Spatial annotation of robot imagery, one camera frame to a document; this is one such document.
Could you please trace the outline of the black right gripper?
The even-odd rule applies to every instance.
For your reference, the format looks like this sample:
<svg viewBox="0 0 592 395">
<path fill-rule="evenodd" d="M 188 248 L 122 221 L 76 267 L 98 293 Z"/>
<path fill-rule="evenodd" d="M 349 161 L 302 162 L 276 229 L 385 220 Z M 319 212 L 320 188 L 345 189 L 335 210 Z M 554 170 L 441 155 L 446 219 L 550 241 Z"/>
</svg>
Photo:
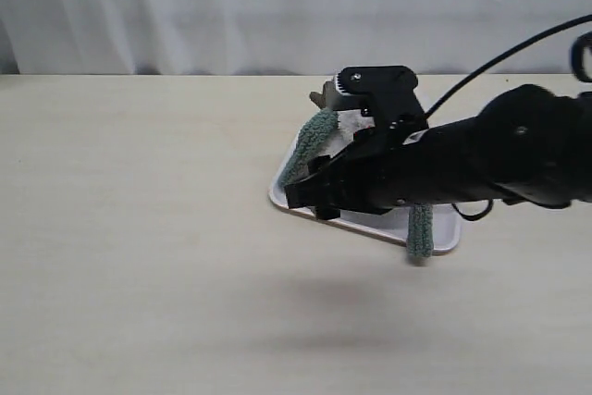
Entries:
<svg viewBox="0 0 592 395">
<path fill-rule="evenodd" d="M 310 161 L 308 175 L 284 187 L 289 209 L 309 207 L 331 220 L 344 211 L 382 216 L 402 206 L 490 199 L 471 153 L 475 119 L 428 129 L 410 68 L 346 67 L 333 85 L 333 109 L 358 109 L 376 128 L 365 125 L 337 154 Z"/>
</svg>

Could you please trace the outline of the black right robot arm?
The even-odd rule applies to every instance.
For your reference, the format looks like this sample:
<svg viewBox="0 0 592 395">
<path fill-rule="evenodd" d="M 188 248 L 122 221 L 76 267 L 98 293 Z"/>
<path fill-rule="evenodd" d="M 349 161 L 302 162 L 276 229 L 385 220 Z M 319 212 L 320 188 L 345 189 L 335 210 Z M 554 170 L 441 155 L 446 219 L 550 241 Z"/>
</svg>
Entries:
<svg viewBox="0 0 592 395">
<path fill-rule="evenodd" d="M 525 84 L 476 116 L 430 127 L 405 66 L 347 67 L 333 111 L 373 124 L 333 155 L 309 161 L 284 189 L 288 206 L 323 220 L 344 211 L 383 215 L 404 206 L 500 200 L 564 209 L 591 199 L 591 95 Z"/>
</svg>

